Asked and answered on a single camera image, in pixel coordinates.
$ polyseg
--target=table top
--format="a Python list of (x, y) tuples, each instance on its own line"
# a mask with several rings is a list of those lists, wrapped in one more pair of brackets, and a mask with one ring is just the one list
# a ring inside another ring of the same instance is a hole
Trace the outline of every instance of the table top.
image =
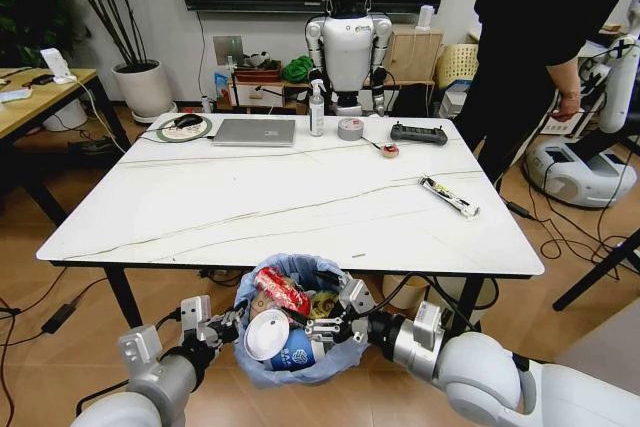
[[(0, 77), (16, 69), (0, 69)], [(71, 69), (78, 81), (85, 83), (96, 76), (95, 69)], [(22, 89), (22, 85), (39, 75), (51, 74), (49, 69), (29, 69), (8, 77), (11, 83), (2, 92)], [(46, 85), (33, 86), (33, 94), (28, 99), (6, 102), (0, 107), (0, 139), (13, 132), (21, 125), (63, 99), (66, 95), (80, 88), (75, 82), (58, 85), (50, 82)]]
[[(162, 115), (156, 128), (176, 114)], [(213, 132), (225, 118), (210, 114)], [(449, 141), (400, 141), (382, 157), (364, 140), (337, 137), (337, 117), (312, 137), (295, 119), (294, 147), (219, 147), (138, 140), (37, 253), (82, 265), (183, 268), (255, 266), (269, 255), (308, 253), (367, 271), (541, 274), (544, 267), (453, 123)], [(368, 117), (365, 137), (389, 140), (393, 118)], [(155, 133), (146, 136), (158, 140)], [(428, 174), (480, 206), (466, 220), (418, 185)]]

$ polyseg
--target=blue plastic bag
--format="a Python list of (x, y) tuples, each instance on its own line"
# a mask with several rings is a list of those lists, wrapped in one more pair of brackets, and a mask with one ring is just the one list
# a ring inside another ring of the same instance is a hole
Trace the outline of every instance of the blue plastic bag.
[[(235, 305), (238, 305), (238, 303), (243, 300), (251, 303), (251, 300), (253, 300), (253, 297), (258, 292), (253, 285), (253, 279), (260, 269), (269, 266), (275, 267), (282, 274), (291, 277), (306, 290), (316, 291), (332, 290), (337, 292), (338, 288), (313, 275), (314, 271), (329, 271), (339, 275), (343, 273), (334, 262), (321, 257), (301, 254), (273, 255), (260, 263), (253, 271), (242, 277), (242, 281), (236, 292)], [(342, 344), (334, 345), (320, 361), (311, 367), (296, 372), (273, 372), (268, 370), (262, 362), (258, 362), (249, 357), (244, 348), (244, 332), (249, 325), (249, 310), (247, 307), (242, 317), (239, 341), (234, 345), (233, 350), (238, 365), (249, 376), (253, 385), (259, 389), (277, 387), (284, 384), (315, 384), (324, 382), (334, 375), (358, 365), (362, 354), (369, 346), (369, 344), (360, 344), (353, 339), (349, 339)]]

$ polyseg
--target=red snack wrapper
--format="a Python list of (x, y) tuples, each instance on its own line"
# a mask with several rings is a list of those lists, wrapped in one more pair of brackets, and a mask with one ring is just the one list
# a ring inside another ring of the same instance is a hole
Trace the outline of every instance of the red snack wrapper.
[(309, 315), (311, 301), (304, 292), (299, 292), (291, 279), (283, 276), (273, 267), (261, 269), (253, 281), (258, 289), (263, 290), (273, 299), (278, 307), (286, 307), (303, 315)]

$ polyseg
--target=floor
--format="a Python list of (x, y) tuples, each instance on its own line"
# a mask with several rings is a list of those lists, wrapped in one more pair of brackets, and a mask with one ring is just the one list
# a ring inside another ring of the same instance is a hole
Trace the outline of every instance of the floor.
[[(130, 137), (140, 128), (120, 116)], [(90, 121), (85, 128), (100, 136)], [(77, 132), (38, 133), (20, 142), (21, 148), (64, 148), (79, 140)], [(632, 165), (640, 171), (640, 162)], [(67, 210), (72, 210), (105, 174), (103, 169), (48, 172), (46, 183)], [(519, 170), (512, 169), (503, 184), (507, 199), (531, 208), (527, 184)], [(541, 218), (548, 216), (543, 198), (533, 193)], [(0, 198), (0, 295), (12, 306), (25, 307), (38, 299), (60, 273), (35, 259), (35, 251), (54, 227), (20, 188)], [(598, 212), (565, 206), (556, 208), (589, 232), (595, 232)], [(628, 235), (640, 218), (640, 184), (610, 209), (604, 217), (605, 235)], [(532, 245), (538, 248), (548, 234), (538, 223), (517, 219)], [(567, 222), (558, 227), (570, 239), (594, 244)], [(620, 271), (620, 281), (605, 278), (564, 312), (551, 303), (588, 269), (589, 265), (563, 247), (556, 260), (545, 259), (546, 272), (531, 280), (500, 281), (498, 303), (482, 319), (482, 327), (507, 349), (520, 354), (553, 359), (556, 354), (592, 328), (640, 296), (640, 277)], [(214, 286), (191, 271), (130, 271), (134, 293), (143, 318), (159, 319), (180, 300), (198, 294), (212, 297), (212, 310), (221, 311), (232, 302), (233, 288)], [(12, 340), (39, 332), (43, 322), (92, 280), (101, 278), (97, 269), (69, 269), (49, 296), (29, 312), (18, 316)], [(379, 298), (381, 279), (367, 277)], [(0, 338), (7, 335), (10, 321), (0, 321)], [(13, 426), (64, 426), (74, 418), (81, 397), (126, 377), (115, 347), (127, 331), (106, 282), (96, 284), (82, 298), (78, 310), (51, 336), (40, 337), (8, 350), (6, 376), (16, 405)], [(161, 331), (165, 346), (174, 345), (179, 334), (175, 323)], [(8, 415), (8, 404), (0, 398), (0, 421)], [(443, 394), (418, 382), (401, 368), (387, 363), (370, 348), (359, 367), (318, 387), (287, 386), (258, 391), (234, 364), (231, 349), (222, 353), (208, 371), (201, 388), (191, 396), (186, 410), (188, 425), (195, 426), (465, 426), (470, 425), (449, 409)]]

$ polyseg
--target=laptop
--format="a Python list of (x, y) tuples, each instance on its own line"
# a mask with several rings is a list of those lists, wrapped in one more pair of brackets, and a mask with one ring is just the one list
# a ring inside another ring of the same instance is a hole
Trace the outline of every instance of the laptop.
[(291, 147), (295, 130), (295, 120), (224, 119), (213, 145)]

